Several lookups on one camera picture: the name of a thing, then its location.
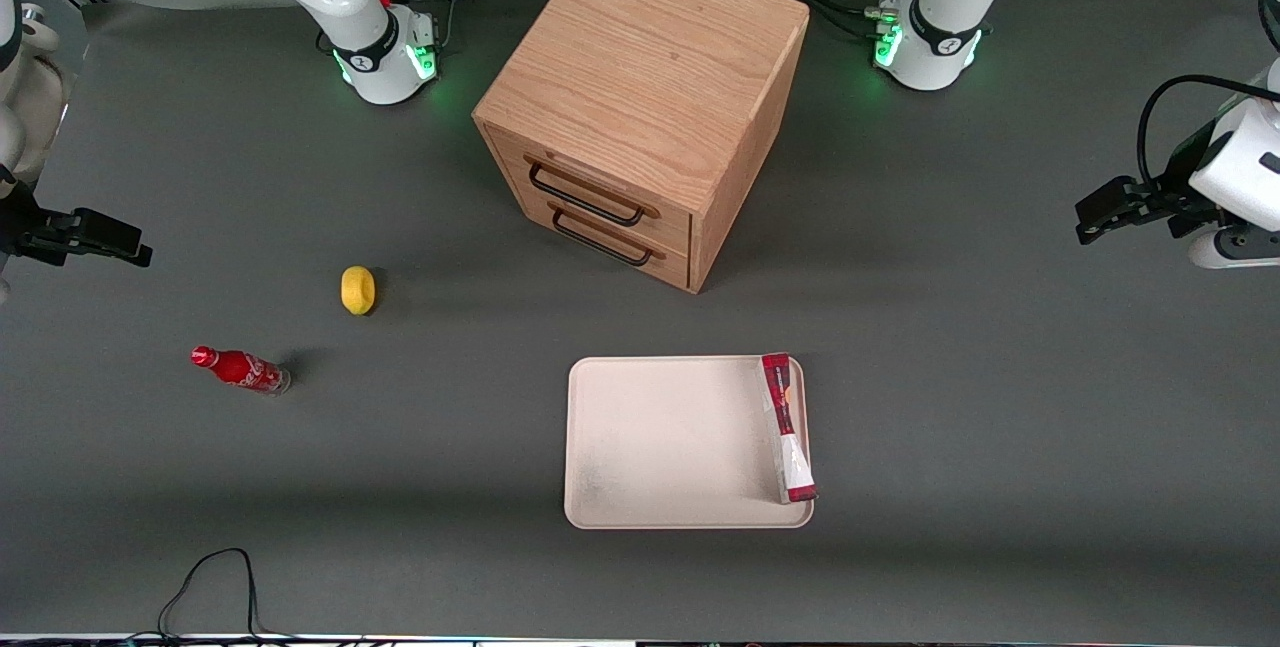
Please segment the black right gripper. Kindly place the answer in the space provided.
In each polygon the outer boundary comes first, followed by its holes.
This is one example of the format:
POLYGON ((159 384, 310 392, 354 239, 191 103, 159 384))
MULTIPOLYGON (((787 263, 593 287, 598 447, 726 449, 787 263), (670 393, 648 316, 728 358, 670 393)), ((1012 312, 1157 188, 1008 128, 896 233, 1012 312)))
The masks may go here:
POLYGON ((74 252, 76 225, 82 255, 116 259, 138 268, 151 265, 154 251, 142 243, 141 229, 88 208, 70 213, 41 208, 22 182, 4 183, 1 200, 1 251, 8 256, 44 263, 65 263, 74 252))

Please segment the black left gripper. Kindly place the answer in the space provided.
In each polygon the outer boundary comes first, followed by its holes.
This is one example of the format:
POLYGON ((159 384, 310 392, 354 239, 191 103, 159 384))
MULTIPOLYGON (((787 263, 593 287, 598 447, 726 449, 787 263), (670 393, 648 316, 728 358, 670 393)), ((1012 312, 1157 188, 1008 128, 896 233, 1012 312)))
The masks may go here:
POLYGON ((1228 137, 1215 137, 1219 120, 1206 122, 1183 140, 1155 181, 1155 192, 1132 177, 1115 177, 1078 202, 1076 238, 1092 245, 1102 236, 1129 225, 1167 222, 1171 236, 1188 236, 1204 225, 1233 228, 1242 220, 1190 186, 1190 178, 1225 147, 1228 137))

